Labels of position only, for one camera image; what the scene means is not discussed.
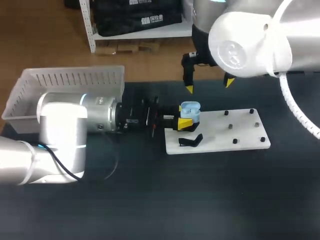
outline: white shelf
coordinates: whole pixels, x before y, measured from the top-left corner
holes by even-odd
[[[180,38],[190,37],[192,35],[192,23],[187,22],[184,18],[182,18],[182,23],[118,36],[103,37],[96,33],[93,29],[90,16],[90,0],[79,1],[84,21],[84,27],[86,30],[86,35],[88,37],[88,42],[92,53],[96,52],[97,40]]]
[[[137,31],[118,36],[100,36],[98,33],[93,35],[94,40],[119,40],[119,39],[158,39],[158,38],[180,38],[192,35],[192,23],[182,18],[182,23],[162,26],[144,31]]]

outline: white perforated plastic board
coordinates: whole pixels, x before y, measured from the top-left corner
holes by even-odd
[[[121,101],[124,76],[124,66],[25,69],[11,91],[2,119],[18,134],[38,133],[37,105],[43,94],[101,94]]]
[[[199,134],[203,140],[198,147],[180,146],[179,138],[195,140]],[[237,144],[233,143],[234,139],[238,140]],[[269,149],[271,143],[257,110],[250,114],[250,109],[241,109],[229,110],[227,116],[225,111],[201,112],[195,132],[165,129],[165,146],[166,152],[174,155]]]

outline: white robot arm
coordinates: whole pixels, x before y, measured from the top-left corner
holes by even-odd
[[[234,77],[279,78],[294,116],[320,139],[320,128],[298,107],[287,81],[287,72],[320,69],[320,1],[230,0],[226,5],[209,32],[214,61]]]
[[[40,114],[39,142],[52,150],[69,173],[43,147],[0,137],[0,184],[62,184],[81,179],[87,117],[84,106],[62,102],[47,103]]]

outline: yellow plastic piece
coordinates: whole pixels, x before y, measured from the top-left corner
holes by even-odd
[[[187,86],[186,89],[188,89],[191,94],[194,94],[194,86]]]
[[[235,78],[229,78],[228,82],[226,84],[226,88],[228,88],[233,82],[234,82]]]
[[[190,127],[193,125],[192,119],[179,118],[178,120],[178,131]]]

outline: white plastic basket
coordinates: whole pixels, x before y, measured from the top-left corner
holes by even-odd
[[[87,93],[122,100],[124,66],[25,69],[13,87],[2,119],[18,134],[38,133],[37,104],[45,93]]]

